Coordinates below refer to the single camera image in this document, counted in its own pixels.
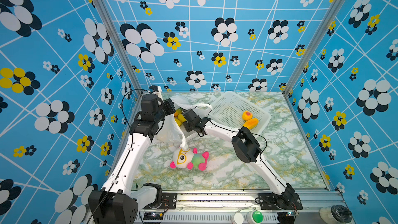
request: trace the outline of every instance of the stuffed toy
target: stuffed toy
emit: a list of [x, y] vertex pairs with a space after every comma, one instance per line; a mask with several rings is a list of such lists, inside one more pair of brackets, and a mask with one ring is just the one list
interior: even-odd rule
[[170, 164], [172, 169], [175, 168], [198, 168], [201, 171], [204, 171], [207, 166], [207, 159], [209, 158], [209, 152], [204, 152], [202, 155], [198, 154], [198, 150], [196, 148], [191, 151], [188, 148], [187, 151], [183, 151], [181, 147], [178, 147], [173, 154], [173, 161]]

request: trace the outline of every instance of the yellow toy fruit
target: yellow toy fruit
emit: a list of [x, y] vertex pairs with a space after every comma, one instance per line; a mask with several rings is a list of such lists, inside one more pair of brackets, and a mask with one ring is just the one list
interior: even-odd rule
[[180, 115], [180, 114], [182, 114], [182, 109], [181, 108], [178, 108], [177, 110], [176, 110], [176, 112], [174, 113], [174, 117], [176, 118], [178, 115]]
[[179, 127], [182, 125], [182, 122], [178, 118], [174, 118], [174, 120], [176, 121]]
[[252, 119], [249, 119], [248, 121], [246, 121], [246, 122], [243, 124], [243, 126], [244, 126], [244, 127], [247, 127], [247, 129], [250, 130], [250, 129], [254, 128], [257, 124], [258, 124], [258, 119], [252, 118]]
[[177, 118], [178, 118], [182, 123], [184, 123], [184, 122], [187, 121], [187, 120], [185, 119], [185, 117], [184, 117], [182, 114], [179, 114], [179, 115], [177, 116]]
[[251, 119], [253, 117], [253, 114], [249, 111], [244, 111], [242, 114], [242, 119], [244, 121], [248, 121], [249, 119]]

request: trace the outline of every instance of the plastic bag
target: plastic bag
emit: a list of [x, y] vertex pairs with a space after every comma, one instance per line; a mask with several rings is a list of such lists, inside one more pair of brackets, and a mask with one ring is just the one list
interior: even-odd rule
[[[212, 106], [210, 104], [206, 104], [206, 103], [198, 103], [198, 104], [191, 105], [191, 104], [189, 104], [189, 101], [187, 100], [187, 98], [180, 96], [180, 95], [172, 96], [172, 97], [170, 97], [170, 99], [173, 101], [174, 107], [176, 109], [179, 107], [181, 107], [185, 110], [194, 108], [193, 111], [197, 115], [199, 115], [201, 118], [203, 118], [204, 116], [207, 116], [207, 114], [212, 109]], [[208, 107], [209, 109], [203, 110], [203, 109], [200, 109], [199, 107]], [[192, 139], [195, 136], [196, 136], [196, 133], [191, 134], [188, 137], [188, 140]], [[164, 118], [163, 128], [156, 135], [156, 139], [163, 141], [163, 142], [169, 142], [169, 141], [181, 142], [180, 147], [183, 150], [188, 150], [188, 145], [186, 143], [185, 134], [181, 130], [181, 128], [178, 126], [176, 121], [174, 120], [173, 115], [168, 115]]]

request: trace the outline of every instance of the floral wall pattern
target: floral wall pattern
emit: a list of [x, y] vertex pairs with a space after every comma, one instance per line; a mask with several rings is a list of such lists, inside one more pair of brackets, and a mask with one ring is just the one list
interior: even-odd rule
[[346, 0], [288, 94], [356, 223], [398, 223], [397, 14], [398, 0]]
[[104, 1], [142, 88], [168, 91], [283, 90], [333, 2]]
[[92, 0], [0, 0], [0, 22], [0, 223], [80, 223], [137, 95]]

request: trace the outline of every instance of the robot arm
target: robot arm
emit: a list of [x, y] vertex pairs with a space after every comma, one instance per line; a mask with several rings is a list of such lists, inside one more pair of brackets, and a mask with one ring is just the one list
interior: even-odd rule
[[158, 207], [162, 200], [162, 187], [147, 183], [131, 194], [132, 182], [139, 163], [153, 137], [159, 122], [175, 112], [170, 99], [158, 97], [162, 89], [151, 86], [157, 93], [142, 96], [141, 111], [135, 116], [122, 156], [100, 191], [93, 190], [88, 203], [96, 224], [126, 224], [134, 222], [137, 212], [149, 205]]
[[268, 204], [282, 209], [293, 207], [302, 209], [301, 204], [293, 206], [292, 202], [300, 202], [299, 195], [268, 163], [261, 152], [259, 143], [249, 129], [227, 127], [211, 121], [208, 117], [201, 119], [192, 109], [184, 112], [183, 116], [187, 120], [184, 122], [187, 132], [195, 130], [197, 133], [216, 136], [227, 142], [231, 141], [236, 156], [242, 162], [249, 163], [267, 182], [272, 191], [271, 196], [265, 199], [265, 201], [269, 200]]

